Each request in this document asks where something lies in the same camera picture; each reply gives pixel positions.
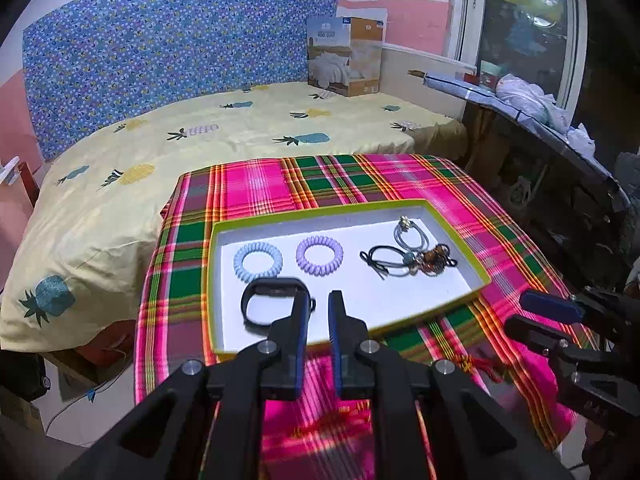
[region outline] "headboard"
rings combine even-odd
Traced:
[[[337,0],[74,0],[24,31],[45,159],[108,124],[247,85],[306,80],[306,18]]]

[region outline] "white plastic bag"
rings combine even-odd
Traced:
[[[596,143],[589,134],[584,124],[580,123],[577,128],[569,128],[566,133],[566,138],[576,152],[580,153],[585,158],[593,158],[596,152]]]
[[[507,74],[498,81],[495,94],[501,101],[566,135],[569,124],[564,110],[556,106],[553,94],[545,94],[538,85]]]

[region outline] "plaid tablecloth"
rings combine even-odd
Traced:
[[[211,166],[180,177],[165,208],[138,318],[136,402],[183,361],[216,362],[209,346],[207,259],[214,222],[328,205],[424,198],[478,256],[492,282],[479,297],[384,341],[405,357],[457,362],[514,416],[555,448],[575,415],[554,400],[546,359],[508,339],[504,320],[528,287],[566,295],[559,277],[526,234],[453,163],[418,155],[338,155],[260,159]],[[584,346],[591,334],[565,330]],[[308,357],[297,402],[269,401],[262,459],[271,479],[373,478],[366,402],[335,396],[330,357]]]

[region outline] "mattress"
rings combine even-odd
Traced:
[[[102,128],[47,173],[2,295],[0,346],[74,348],[136,319],[161,211],[183,173],[270,156],[465,150],[455,120],[302,82],[197,97]]]

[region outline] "tray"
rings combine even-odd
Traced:
[[[424,230],[430,248],[438,242],[448,244],[450,257],[458,260],[458,266],[447,267],[439,276],[419,272],[382,280],[360,259],[359,253],[374,245],[396,246],[394,227],[402,215]],[[312,234],[332,237],[344,249],[342,265],[329,276],[310,276],[296,263],[298,244]],[[419,242],[415,230],[402,238],[409,245]],[[207,309],[211,347],[222,356],[235,354],[264,338],[244,328],[240,299],[246,284],[236,277],[233,267],[238,249],[258,240],[275,245],[282,253],[284,264],[279,276],[301,279],[316,298],[316,311],[309,319],[307,333],[307,343],[312,346],[328,343],[327,300],[332,290],[342,291],[350,316],[364,320],[369,332],[379,335],[468,301],[491,281],[468,245],[426,200],[367,202],[217,222],[209,246]],[[322,264],[330,261],[334,253],[315,246],[307,250],[306,257]],[[263,253],[249,254],[244,260],[249,272],[268,269],[272,263],[271,257]],[[271,322],[288,316],[291,305],[291,298],[254,296],[248,311],[258,322]]]

